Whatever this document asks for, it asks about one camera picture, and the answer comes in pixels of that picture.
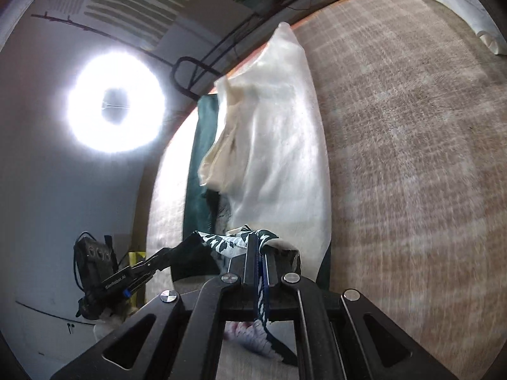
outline metal screw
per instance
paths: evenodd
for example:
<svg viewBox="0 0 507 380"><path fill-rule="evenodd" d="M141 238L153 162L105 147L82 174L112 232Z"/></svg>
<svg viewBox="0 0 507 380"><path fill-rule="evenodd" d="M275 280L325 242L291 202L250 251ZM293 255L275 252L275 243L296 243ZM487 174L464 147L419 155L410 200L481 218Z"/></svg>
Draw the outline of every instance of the metal screw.
<svg viewBox="0 0 507 380"><path fill-rule="evenodd" d="M178 292L175 290L164 290L160 293L160 299L164 303L171 303L178 298Z"/></svg>
<svg viewBox="0 0 507 380"><path fill-rule="evenodd" d="M343 296L349 301L356 301L359 300L361 294L359 294L357 290L348 289L345 291L345 293L343 293Z"/></svg>
<svg viewBox="0 0 507 380"><path fill-rule="evenodd" d="M301 279L301 277L299 277L299 274L297 273L287 273L286 275L283 276L283 279L287 283L294 284L297 283Z"/></svg>
<svg viewBox="0 0 507 380"><path fill-rule="evenodd" d="M233 273L225 273L222 276L222 281L227 284L236 283L238 281L238 276Z"/></svg>

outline white garment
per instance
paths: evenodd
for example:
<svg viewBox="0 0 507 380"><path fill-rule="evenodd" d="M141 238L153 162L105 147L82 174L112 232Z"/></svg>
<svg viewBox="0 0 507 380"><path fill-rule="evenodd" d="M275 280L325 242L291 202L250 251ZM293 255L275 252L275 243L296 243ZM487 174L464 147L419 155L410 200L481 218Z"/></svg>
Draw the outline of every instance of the white garment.
<svg viewBox="0 0 507 380"><path fill-rule="evenodd" d="M435 0L463 18L494 54L507 54L507 42L479 0Z"/></svg>
<svg viewBox="0 0 507 380"><path fill-rule="evenodd" d="M315 280L331 240L329 163L305 52L289 25L215 87L225 124L201 162L201 185L227 194L229 228L277 234Z"/></svg>

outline beige fabric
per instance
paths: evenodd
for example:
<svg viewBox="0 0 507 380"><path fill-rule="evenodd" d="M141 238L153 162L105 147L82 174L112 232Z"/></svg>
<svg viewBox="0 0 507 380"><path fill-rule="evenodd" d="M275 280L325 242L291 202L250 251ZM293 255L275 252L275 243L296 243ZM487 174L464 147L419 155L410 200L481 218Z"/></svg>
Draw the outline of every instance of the beige fabric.
<svg viewBox="0 0 507 380"><path fill-rule="evenodd" d="M432 0L343 0L295 33L330 159L331 289L359 289L479 380L507 339L507 59ZM188 127L161 162L148 251L181 234L184 195L168 183L188 170L170 149ZM255 358L225 344L217 378L296 376Z"/></svg>

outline white cloth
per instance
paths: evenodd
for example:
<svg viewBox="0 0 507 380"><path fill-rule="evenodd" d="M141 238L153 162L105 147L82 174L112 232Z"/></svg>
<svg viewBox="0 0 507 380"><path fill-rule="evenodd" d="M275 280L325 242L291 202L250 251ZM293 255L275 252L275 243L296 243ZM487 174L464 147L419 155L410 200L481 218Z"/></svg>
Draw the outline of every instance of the white cloth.
<svg viewBox="0 0 507 380"><path fill-rule="evenodd" d="M306 55L289 25L215 87L225 124L201 162L201 184L227 194L230 228L277 234L315 280L331 240L329 163Z"/></svg>
<svg viewBox="0 0 507 380"><path fill-rule="evenodd" d="M494 54L507 54L507 42L479 0L435 0L453 10Z"/></svg>

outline white wall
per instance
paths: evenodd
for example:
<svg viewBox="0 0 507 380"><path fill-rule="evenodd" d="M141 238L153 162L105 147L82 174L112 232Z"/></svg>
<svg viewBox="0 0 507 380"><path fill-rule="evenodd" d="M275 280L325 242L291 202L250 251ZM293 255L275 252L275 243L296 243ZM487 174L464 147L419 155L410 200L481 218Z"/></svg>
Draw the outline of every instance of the white wall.
<svg viewBox="0 0 507 380"><path fill-rule="evenodd" d="M72 271L75 238L83 230L131 233L150 147L95 152L77 142L65 116L80 69L114 47L25 15L0 52L0 330L33 379L62 363L26 348L14 301L74 319L82 294Z"/></svg>

